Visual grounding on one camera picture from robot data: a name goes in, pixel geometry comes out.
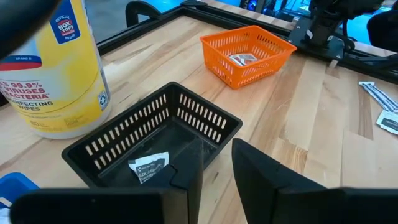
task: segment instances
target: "black metal frame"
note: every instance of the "black metal frame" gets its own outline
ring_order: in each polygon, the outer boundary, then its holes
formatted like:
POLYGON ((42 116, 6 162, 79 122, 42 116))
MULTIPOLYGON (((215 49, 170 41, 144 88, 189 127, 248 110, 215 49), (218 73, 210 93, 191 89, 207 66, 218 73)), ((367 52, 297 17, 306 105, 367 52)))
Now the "black metal frame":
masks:
MULTIPOLYGON (((257 25, 269 32, 292 42, 289 38, 294 30, 288 30, 273 24, 268 24, 256 19, 225 11, 216 7, 208 6, 205 2, 189 0, 181 3, 179 7, 171 9, 163 14, 158 11, 151 11, 147 4, 140 7, 140 1, 129 4, 126 8, 126 18, 128 28, 122 32, 98 43, 99 53, 106 54, 146 33, 180 17, 188 16, 199 21, 207 22, 225 29, 236 29, 244 26, 257 25), (150 19, 137 23, 138 14, 147 15, 150 19)), ((310 47, 298 44, 298 52, 330 62, 331 58, 325 54, 320 54, 310 47)), ((351 50, 339 55, 336 58, 338 65, 363 73, 372 77, 380 78, 387 82, 398 84, 398 60, 397 55, 390 57, 378 57, 367 52, 351 50)))

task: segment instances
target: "black cable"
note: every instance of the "black cable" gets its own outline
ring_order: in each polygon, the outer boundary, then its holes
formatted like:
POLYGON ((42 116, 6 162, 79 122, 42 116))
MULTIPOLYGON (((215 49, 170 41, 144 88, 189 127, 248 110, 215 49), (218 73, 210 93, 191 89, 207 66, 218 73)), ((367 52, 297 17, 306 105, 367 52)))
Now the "black cable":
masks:
POLYGON ((287 5, 287 0, 282 0, 282 4, 280 5, 280 8, 284 8, 287 5))
POLYGON ((350 52, 355 49, 355 43, 350 40, 349 37, 337 33, 334 33, 333 36, 341 39, 344 42, 344 52, 350 52))
POLYGON ((347 19, 345 19, 345 20, 343 21, 343 35, 344 35, 345 37, 348 37, 347 22, 348 22, 347 19))
POLYGON ((270 1, 268 1, 268 3, 264 5, 263 9, 267 9, 268 6, 270 6, 271 4, 273 4, 273 3, 275 3, 275 2, 276 2, 276 0, 270 0, 270 1))

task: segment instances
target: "white packet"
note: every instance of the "white packet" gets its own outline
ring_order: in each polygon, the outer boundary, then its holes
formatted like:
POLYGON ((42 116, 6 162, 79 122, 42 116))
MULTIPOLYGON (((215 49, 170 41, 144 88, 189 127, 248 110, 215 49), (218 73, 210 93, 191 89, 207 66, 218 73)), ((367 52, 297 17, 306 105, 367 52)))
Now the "white packet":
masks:
POLYGON ((398 112, 398 103, 395 102, 391 97, 387 96, 386 93, 379 90, 374 82, 359 82, 362 86, 380 105, 388 112, 398 112))
POLYGON ((230 55, 229 58, 239 66, 245 66, 258 61, 253 54, 235 54, 230 55))
POLYGON ((376 124, 392 134, 398 134, 398 115, 383 110, 376 124))
POLYGON ((167 164, 169 164, 168 152, 129 160, 129 167, 137 174, 140 183, 144 183, 155 176, 167 164))

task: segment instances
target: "blue label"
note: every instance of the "blue label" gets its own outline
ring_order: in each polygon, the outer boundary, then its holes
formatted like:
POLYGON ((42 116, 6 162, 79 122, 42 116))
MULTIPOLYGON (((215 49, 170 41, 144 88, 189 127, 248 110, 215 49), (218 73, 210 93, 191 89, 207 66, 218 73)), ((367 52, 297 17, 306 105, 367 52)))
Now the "blue label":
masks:
POLYGON ((79 38, 80 31, 70 0, 64 0, 50 19, 52 30, 59 44, 79 38))
POLYGON ((39 56, 34 55, 10 55, 6 57, 1 63, 42 63, 39 56))

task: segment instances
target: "orange basket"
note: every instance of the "orange basket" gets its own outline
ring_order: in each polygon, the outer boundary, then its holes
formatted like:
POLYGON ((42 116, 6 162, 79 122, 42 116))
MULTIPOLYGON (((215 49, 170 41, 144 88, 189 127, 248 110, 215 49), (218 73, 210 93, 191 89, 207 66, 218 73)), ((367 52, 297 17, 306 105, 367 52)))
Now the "orange basket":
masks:
POLYGON ((247 26, 200 38, 206 67, 233 89, 279 71, 296 46, 259 26, 247 26), (239 66, 228 56, 253 54, 258 61, 239 66))

